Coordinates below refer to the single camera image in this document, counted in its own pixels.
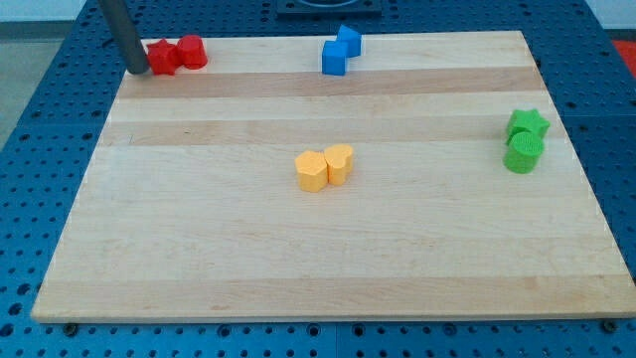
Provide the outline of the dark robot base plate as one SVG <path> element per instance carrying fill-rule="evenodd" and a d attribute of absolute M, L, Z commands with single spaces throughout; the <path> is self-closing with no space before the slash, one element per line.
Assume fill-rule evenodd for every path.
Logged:
<path fill-rule="evenodd" d="M 380 16 L 382 0 L 275 0 L 278 18 Z"/>

